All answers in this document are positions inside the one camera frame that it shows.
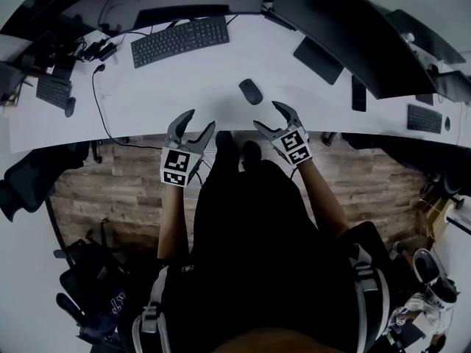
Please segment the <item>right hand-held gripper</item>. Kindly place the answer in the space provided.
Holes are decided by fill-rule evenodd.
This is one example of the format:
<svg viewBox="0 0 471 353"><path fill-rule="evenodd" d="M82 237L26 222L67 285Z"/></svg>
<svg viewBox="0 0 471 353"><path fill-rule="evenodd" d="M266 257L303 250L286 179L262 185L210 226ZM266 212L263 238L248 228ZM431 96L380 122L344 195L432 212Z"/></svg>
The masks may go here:
<svg viewBox="0 0 471 353"><path fill-rule="evenodd" d="M278 154L289 165L299 165L312 158L308 133L305 131L297 112L287 104L272 101L287 123L285 129L270 129L260 121L253 121L254 127L271 142Z"/></svg>

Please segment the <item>flat black monitor with stand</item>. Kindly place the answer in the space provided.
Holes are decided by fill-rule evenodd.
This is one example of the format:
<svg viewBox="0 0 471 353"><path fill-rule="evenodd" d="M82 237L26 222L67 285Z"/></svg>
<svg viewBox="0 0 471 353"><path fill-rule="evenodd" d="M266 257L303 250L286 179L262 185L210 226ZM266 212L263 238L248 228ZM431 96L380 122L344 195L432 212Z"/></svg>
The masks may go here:
<svg viewBox="0 0 471 353"><path fill-rule="evenodd" d="M272 9L340 62L376 99L434 93L409 45L367 0L273 0Z"/></svg>

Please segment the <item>person's right forearm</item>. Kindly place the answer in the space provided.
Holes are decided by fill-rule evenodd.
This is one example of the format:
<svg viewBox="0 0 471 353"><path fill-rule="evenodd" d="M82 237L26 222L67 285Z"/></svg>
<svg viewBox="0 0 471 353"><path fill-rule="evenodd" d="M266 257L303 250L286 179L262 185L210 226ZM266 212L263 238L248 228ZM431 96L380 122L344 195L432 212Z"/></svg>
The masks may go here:
<svg viewBox="0 0 471 353"><path fill-rule="evenodd" d="M350 223L332 190L320 174L312 159L297 166L319 230L336 240L350 228Z"/></svg>

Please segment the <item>black power adapter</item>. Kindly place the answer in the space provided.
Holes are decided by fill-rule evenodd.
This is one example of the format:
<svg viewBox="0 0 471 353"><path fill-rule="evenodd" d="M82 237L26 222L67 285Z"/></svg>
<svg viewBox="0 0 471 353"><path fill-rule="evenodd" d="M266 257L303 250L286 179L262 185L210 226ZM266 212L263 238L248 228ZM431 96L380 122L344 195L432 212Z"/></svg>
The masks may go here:
<svg viewBox="0 0 471 353"><path fill-rule="evenodd" d="M97 57L101 62L104 62L116 52L117 52L117 44L109 43L99 51Z"/></svg>
<svg viewBox="0 0 471 353"><path fill-rule="evenodd" d="M86 49L82 50L80 57L83 61L91 61L96 57L96 54L99 52L99 50L99 42L93 42Z"/></svg>

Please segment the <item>person's black clothed body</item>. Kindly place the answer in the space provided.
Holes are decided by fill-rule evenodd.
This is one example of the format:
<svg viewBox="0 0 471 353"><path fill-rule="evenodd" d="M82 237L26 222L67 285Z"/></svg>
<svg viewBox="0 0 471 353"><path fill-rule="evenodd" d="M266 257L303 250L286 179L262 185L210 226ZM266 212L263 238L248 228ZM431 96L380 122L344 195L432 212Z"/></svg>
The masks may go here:
<svg viewBox="0 0 471 353"><path fill-rule="evenodd" d="M336 240L252 141L216 135L185 260L163 262L134 353L367 353L392 312L391 266L366 221Z"/></svg>

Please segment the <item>black mesh office chair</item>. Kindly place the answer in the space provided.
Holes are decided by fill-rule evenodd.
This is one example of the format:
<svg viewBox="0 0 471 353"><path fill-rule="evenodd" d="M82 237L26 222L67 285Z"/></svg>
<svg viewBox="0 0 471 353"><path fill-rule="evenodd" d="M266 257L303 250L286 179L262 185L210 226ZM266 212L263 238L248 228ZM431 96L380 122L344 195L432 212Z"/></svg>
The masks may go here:
<svg viewBox="0 0 471 353"><path fill-rule="evenodd" d="M6 170L0 179L0 210L7 220L13 221L20 209L37 211L62 173L83 167L89 146L84 141L34 149Z"/></svg>

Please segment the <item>dark grey mouse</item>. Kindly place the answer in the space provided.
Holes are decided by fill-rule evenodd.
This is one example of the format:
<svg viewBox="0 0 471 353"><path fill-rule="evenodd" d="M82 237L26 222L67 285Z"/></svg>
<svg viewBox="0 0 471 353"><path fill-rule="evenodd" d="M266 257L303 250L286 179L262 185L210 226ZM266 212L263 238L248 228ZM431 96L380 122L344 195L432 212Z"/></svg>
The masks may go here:
<svg viewBox="0 0 471 353"><path fill-rule="evenodd" d="M263 101L262 92L251 79L241 81L238 87L251 105L258 105Z"/></svg>

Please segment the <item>black full-size keyboard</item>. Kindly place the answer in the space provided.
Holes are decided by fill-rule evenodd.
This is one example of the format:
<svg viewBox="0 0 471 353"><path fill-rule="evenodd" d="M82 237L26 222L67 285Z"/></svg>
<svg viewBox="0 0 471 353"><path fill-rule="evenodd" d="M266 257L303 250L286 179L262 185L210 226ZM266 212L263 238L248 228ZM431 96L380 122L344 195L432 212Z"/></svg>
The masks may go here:
<svg viewBox="0 0 471 353"><path fill-rule="evenodd" d="M201 18L153 32L131 42L134 68L230 42L224 16Z"/></svg>

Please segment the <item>person's left forearm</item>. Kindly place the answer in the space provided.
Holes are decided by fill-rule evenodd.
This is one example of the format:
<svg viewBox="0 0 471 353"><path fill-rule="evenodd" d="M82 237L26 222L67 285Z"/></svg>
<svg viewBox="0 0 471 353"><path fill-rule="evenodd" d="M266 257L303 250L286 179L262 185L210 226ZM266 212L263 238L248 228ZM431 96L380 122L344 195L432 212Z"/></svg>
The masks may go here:
<svg viewBox="0 0 471 353"><path fill-rule="evenodd" d="M157 257L170 263L185 260L188 255L183 188L166 185Z"/></svg>

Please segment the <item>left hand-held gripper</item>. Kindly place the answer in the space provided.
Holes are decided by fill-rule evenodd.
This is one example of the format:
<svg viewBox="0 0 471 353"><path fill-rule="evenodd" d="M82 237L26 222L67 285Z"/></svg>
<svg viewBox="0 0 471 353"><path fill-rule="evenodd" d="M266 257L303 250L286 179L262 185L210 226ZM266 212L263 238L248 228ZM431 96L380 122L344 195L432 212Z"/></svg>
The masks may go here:
<svg viewBox="0 0 471 353"><path fill-rule="evenodd" d="M162 148L160 180L167 185L186 188L199 169L204 150L216 128L216 122L209 123L196 140L181 143L188 123L195 109L177 116L167 130L167 141Z"/></svg>

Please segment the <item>grey monitor back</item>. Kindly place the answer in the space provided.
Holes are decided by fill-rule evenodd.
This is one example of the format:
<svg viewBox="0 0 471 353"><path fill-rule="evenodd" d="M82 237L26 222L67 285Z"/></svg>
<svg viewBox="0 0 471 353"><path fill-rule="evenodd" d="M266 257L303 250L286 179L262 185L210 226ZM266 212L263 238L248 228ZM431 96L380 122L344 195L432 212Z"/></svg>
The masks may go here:
<svg viewBox="0 0 471 353"><path fill-rule="evenodd" d="M466 60L440 35L403 10L386 14L386 19L400 34L412 34L413 44L448 65L462 64Z"/></svg>

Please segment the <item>small black keyboard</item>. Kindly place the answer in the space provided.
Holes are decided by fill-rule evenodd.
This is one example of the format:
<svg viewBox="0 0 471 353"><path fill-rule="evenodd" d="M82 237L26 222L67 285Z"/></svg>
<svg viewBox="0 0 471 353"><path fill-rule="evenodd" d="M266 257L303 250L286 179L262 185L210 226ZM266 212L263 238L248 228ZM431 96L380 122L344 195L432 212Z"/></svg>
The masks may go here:
<svg viewBox="0 0 471 353"><path fill-rule="evenodd" d="M64 110L71 97L71 83L41 77L38 79L35 95L38 99Z"/></svg>
<svg viewBox="0 0 471 353"><path fill-rule="evenodd" d="M407 106L407 129L418 132L440 134L442 132L442 114L415 104Z"/></svg>

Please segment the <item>white grey rounded device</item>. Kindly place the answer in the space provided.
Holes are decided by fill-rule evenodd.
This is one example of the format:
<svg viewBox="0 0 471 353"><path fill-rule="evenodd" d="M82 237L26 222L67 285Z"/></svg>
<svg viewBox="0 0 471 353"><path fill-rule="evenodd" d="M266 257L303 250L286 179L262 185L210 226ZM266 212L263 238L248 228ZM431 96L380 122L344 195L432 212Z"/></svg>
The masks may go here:
<svg viewBox="0 0 471 353"><path fill-rule="evenodd" d="M418 249L413 255L413 270L420 284L425 286L425 294L442 309L451 308L460 294L455 282L439 269L427 249Z"/></svg>

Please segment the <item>black smartphone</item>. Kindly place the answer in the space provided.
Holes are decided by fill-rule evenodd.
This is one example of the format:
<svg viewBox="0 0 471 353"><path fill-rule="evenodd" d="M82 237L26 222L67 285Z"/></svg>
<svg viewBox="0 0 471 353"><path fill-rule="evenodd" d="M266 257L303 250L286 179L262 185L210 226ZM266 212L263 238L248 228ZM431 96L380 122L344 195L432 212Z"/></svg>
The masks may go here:
<svg viewBox="0 0 471 353"><path fill-rule="evenodd" d="M351 78L352 110L366 112L366 88L354 75Z"/></svg>

